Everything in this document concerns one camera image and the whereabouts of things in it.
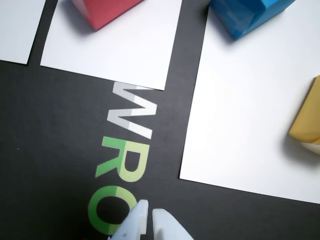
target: white letter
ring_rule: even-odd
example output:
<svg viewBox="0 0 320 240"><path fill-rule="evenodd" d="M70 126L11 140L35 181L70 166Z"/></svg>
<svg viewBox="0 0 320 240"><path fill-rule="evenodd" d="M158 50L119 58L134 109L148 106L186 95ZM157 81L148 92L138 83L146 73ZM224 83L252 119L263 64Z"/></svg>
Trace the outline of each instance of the white letter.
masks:
<svg viewBox="0 0 320 240"><path fill-rule="evenodd" d="M138 125L131 121L125 120L121 117L131 117L131 116L151 116L156 115L157 105L143 99L142 97L136 96L125 89L130 90L151 90L150 88L130 85L122 82L115 82L113 85L113 93L117 94L124 99L129 100L135 104L140 105L143 108L133 108L133 109L114 109L109 110L107 120L114 123L120 127L130 130L136 134L139 134L147 139L151 139L152 130L144 126Z"/></svg>

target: letter r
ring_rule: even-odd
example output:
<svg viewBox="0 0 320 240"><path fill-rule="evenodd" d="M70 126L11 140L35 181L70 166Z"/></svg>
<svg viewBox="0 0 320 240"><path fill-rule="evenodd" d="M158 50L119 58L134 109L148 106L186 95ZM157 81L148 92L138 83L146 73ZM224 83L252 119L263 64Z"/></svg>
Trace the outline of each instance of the letter r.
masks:
<svg viewBox="0 0 320 240"><path fill-rule="evenodd" d="M119 155L112 160L98 165L95 173L96 178L113 169L117 169L121 179L131 183L138 181L144 175L148 160L149 145L105 136L102 140L102 146L119 149ZM135 171L128 171L126 169L127 152L140 154L138 167Z"/></svg>

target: yellow block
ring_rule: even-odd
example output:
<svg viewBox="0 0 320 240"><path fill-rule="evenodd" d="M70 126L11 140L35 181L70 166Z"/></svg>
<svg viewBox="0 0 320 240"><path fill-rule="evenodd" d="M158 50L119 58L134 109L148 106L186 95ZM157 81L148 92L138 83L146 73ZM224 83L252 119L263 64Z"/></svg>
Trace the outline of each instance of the yellow block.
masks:
<svg viewBox="0 0 320 240"><path fill-rule="evenodd" d="M320 76L315 79L289 134L320 154Z"/></svg>

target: black mat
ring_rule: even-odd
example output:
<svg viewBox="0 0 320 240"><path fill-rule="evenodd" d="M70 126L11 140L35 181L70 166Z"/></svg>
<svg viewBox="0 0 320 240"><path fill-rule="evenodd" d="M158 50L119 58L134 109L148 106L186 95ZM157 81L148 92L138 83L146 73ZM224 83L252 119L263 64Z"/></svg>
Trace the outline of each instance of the black mat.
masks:
<svg viewBox="0 0 320 240"><path fill-rule="evenodd" d="M320 239L317 204L179 179L207 0L183 0L165 91L132 91L157 104L155 116L126 118L152 129L151 140L107 121L110 109L138 107L113 94L114 82L40 66L56 3L46 1L28 65L0 62L1 240L107 239L88 218L91 197L105 186L149 200L143 240L153 239L154 208L172 213L195 240ZM125 182L115 169L95 178L97 165L118 156L103 137L150 145L142 179ZM126 167L134 170L138 157L129 154ZM112 224L128 210L114 197L97 207Z"/></svg>

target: blue block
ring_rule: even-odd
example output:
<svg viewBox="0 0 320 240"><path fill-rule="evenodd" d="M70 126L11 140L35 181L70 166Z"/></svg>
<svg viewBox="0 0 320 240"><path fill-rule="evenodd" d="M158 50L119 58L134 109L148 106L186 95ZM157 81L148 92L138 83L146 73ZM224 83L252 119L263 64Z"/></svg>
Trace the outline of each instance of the blue block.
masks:
<svg viewBox="0 0 320 240"><path fill-rule="evenodd" d="M234 39L239 39L295 0L211 0L210 6Z"/></svg>

